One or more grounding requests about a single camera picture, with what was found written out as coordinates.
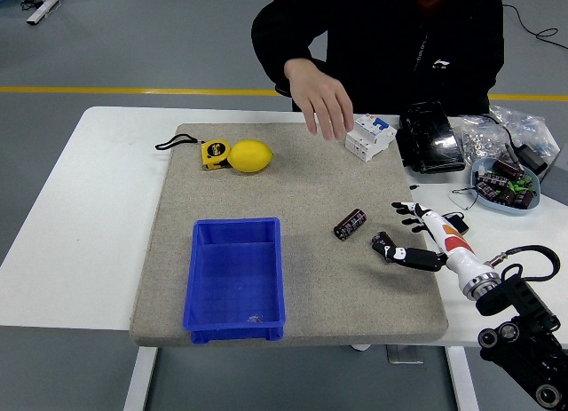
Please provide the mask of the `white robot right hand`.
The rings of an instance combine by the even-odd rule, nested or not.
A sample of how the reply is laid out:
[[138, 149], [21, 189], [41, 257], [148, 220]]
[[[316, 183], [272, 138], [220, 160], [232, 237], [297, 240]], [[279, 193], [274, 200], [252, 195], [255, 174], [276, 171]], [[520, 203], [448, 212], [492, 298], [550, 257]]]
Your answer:
[[387, 262], [428, 272], [437, 272], [446, 266], [458, 275], [459, 288], [471, 301], [478, 300], [501, 282], [497, 272], [482, 263], [456, 228], [438, 213], [417, 202], [394, 202], [392, 207], [410, 217], [403, 223], [414, 224], [414, 232], [427, 231], [438, 251], [397, 247], [376, 235], [372, 249]]

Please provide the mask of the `person's hand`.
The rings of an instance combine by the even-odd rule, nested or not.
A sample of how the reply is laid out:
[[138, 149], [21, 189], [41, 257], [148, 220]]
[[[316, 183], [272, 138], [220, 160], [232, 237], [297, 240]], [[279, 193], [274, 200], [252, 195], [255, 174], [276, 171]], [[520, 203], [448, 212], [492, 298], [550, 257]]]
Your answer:
[[308, 131], [325, 140], [344, 140], [353, 128], [351, 99], [343, 85], [321, 72], [309, 59], [290, 59], [284, 65], [291, 97], [304, 115]]

